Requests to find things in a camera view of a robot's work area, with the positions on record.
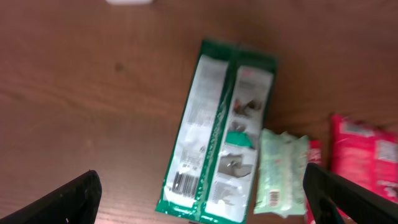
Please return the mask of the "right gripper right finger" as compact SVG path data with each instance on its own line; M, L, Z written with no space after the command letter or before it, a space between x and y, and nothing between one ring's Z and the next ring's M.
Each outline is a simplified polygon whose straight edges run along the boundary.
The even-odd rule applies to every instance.
M316 223L343 223L342 211L356 223L397 224L396 203L318 164L307 164L303 189Z

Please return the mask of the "light green wipes pack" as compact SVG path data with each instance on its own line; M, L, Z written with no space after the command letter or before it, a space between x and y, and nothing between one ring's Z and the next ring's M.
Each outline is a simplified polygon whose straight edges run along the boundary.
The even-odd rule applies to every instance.
M305 214L303 176L308 152L307 136L262 130L255 214L274 213L282 218Z

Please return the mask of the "red snack bag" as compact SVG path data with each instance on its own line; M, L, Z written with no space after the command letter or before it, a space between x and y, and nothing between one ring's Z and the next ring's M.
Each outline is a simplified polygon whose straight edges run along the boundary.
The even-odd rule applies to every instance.
M334 114L331 171L397 202L397 135Z

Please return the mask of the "green and white package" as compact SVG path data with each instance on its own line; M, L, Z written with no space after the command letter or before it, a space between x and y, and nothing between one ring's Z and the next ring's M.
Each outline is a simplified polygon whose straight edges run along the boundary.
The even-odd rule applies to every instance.
M201 43L156 211L194 223L244 223L277 73L264 52Z

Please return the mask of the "red and white snack packet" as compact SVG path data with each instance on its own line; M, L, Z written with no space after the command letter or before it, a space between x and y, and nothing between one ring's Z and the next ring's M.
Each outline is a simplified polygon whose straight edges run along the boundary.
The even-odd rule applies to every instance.
M309 141L309 151L308 151L308 162L309 163L322 163L322 154L321 154L321 145L319 140L310 140ZM306 224L315 224L315 219L313 217L312 211L310 209L310 205L308 200L305 200L305 223Z

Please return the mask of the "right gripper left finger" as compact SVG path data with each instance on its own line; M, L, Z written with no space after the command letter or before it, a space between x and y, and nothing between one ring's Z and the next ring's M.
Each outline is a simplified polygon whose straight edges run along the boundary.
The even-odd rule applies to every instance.
M28 206L1 219L1 224L94 224L102 195L98 173L89 170Z

